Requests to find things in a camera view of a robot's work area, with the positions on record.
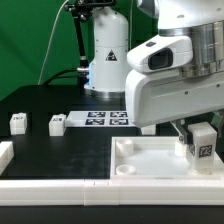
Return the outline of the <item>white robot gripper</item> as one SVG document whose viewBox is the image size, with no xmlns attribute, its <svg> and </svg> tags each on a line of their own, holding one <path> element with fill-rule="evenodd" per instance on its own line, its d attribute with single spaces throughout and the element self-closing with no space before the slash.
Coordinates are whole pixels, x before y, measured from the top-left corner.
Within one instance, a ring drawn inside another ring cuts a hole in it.
<svg viewBox="0 0 224 224">
<path fill-rule="evenodd" d="M 224 109 L 224 71 L 183 78 L 178 70 L 141 74 L 132 70 L 126 80 L 126 110 L 130 121 L 145 127 L 171 121 L 179 141 L 187 143 L 183 119 Z M 224 114 L 215 112 L 212 125 L 218 130 Z"/>
</svg>

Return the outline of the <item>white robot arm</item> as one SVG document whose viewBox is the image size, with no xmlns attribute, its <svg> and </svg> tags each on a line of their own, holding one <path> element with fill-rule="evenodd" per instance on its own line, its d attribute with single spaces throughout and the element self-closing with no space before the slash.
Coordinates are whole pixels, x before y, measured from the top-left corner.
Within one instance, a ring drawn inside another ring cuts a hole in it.
<svg viewBox="0 0 224 224">
<path fill-rule="evenodd" d="M 130 121 L 161 124 L 224 109 L 224 0 L 137 0 L 158 34 L 127 53 Z"/>
</svg>

